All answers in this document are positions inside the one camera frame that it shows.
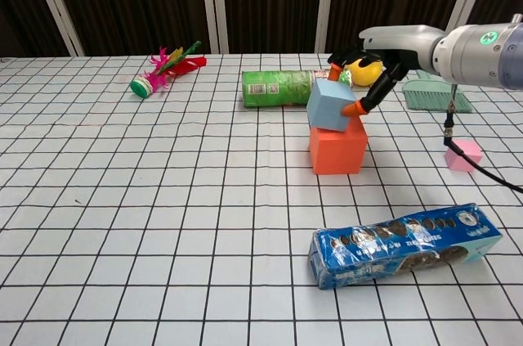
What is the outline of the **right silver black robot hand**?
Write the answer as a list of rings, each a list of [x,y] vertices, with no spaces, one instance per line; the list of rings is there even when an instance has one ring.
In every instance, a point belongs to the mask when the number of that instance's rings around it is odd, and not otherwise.
[[[328,63],[342,68],[359,59],[363,62],[381,61],[385,70],[367,95],[345,106],[342,115],[368,114],[410,70],[436,74],[433,52],[444,37],[443,30],[428,25],[374,26],[362,30],[355,45],[334,52]]]

